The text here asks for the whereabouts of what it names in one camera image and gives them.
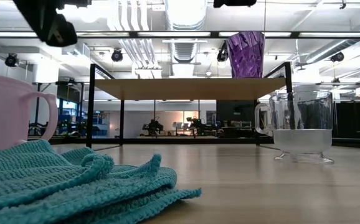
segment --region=wooden desk surface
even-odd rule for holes
[[[202,187],[202,196],[145,223],[360,223],[360,149],[333,147],[326,155],[335,164],[325,166],[275,162],[280,151],[254,145],[124,145],[98,153],[140,165],[154,152],[176,170],[179,189]]]

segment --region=teal knitted cloth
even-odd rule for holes
[[[114,165],[85,147],[55,153],[45,140],[0,151],[0,223],[136,223],[201,190],[176,190],[161,156]]]

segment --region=glass pitcher handle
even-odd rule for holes
[[[263,107],[266,107],[268,110],[270,110],[270,107],[268,106],[267,103],[260,103],[255,107],[255,129],[260,134],[269,135],[268,132],[271,131],[271,128],[269,127],[269,125],[266,125],[263,130],[260,129],[260,113],[259,113],[259,111]]]

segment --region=purple glass vase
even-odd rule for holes
[[[233,78],[262,78],[265,36],[248,31],[232,35],[227,41]]]

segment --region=water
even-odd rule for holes
[[[332,145],[332,130],[297,129],[274,130],[275,147],[292,154],[320,153]]]

